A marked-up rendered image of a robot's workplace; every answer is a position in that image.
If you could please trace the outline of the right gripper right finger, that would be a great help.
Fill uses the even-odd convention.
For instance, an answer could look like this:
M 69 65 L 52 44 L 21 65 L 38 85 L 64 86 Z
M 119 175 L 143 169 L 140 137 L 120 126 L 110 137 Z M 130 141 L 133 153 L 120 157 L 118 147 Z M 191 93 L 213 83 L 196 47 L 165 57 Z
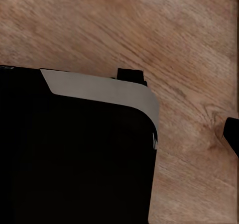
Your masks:
M 239 157 L 239 119 L 228 117 L 223 135 Z

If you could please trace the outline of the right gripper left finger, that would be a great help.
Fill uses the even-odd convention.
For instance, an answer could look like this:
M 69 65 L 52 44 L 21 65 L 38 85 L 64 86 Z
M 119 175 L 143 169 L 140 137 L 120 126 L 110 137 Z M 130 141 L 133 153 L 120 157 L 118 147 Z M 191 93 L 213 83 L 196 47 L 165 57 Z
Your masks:
M 26 137 L 21 117 L 0 123 L 0 177 Z

